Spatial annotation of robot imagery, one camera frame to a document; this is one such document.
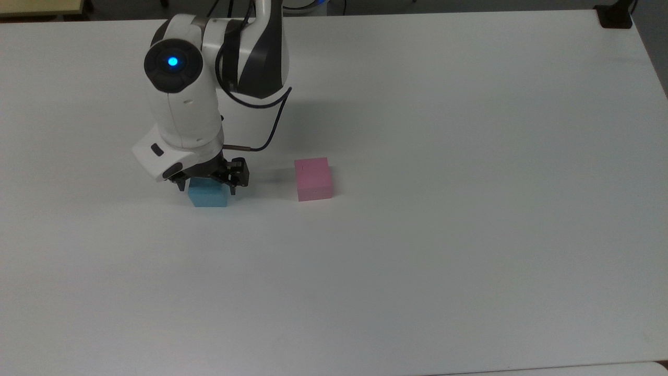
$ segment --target black cable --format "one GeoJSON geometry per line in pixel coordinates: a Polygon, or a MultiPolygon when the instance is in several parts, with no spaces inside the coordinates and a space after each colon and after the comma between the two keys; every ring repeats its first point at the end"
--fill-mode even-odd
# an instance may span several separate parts
{"type": "Polygon", "coordinates": [[[272,107],[275,106],[279,101],[281,101],[281,107],[279,107],[278,113],[276,113],[276,120],[274,120],[274,126],[271,128],[271,133],[269,134],[269,138],[265,142],[264,145],[262,145],[259,148],[252,148],[252,147],[242,147],[238,145],[223,145],[223,149],[227,150],[237,150],[237,151],[263,151],[269,146],[269,143],[271,143],[271,140],[274,138],[274,133],[276,133],[276,127],[279,125],[279,120],[281,119],[281,114],[283,113],[283,107],[285,106],[285,102],[288,101],[288,96],[290,96],[290,92],[292,91],[292,87],[288,88],[288,90],[276,101],[272,102],[269,105],[265,106],[257,106],[257,105],[250,105],[253,108],[267,108],[267,107],[272,107]]]}
{"type": "Polygon", "coordinates": [[[227,7],[227,18],[232,18],[232,8],[234,7],[234,0],[230,0],[230,6],[227,7]]]}
{"type": "Polygon", "coordinates": [[[207,17],[211,17],[211,13],[213,13],[213,10],[216,9],[216,5],[218,5],[218,2],[219,2],[219,1],[220,1],[220,0],[216,0],[216,1],[213,3],[213,5],[211,5],[211,9],[209,9],[209,13],[206,14],[207,17]]]}
{"type": "Polygon", "coordinates": [[[241,28],[248,25],[248,19],[251,18],[251,7],[255,9],[255,2],[253,0],[248,0],[248,10],[246,10],[246,16],[244,17],[243,22],[241,22],[241,28]]]}

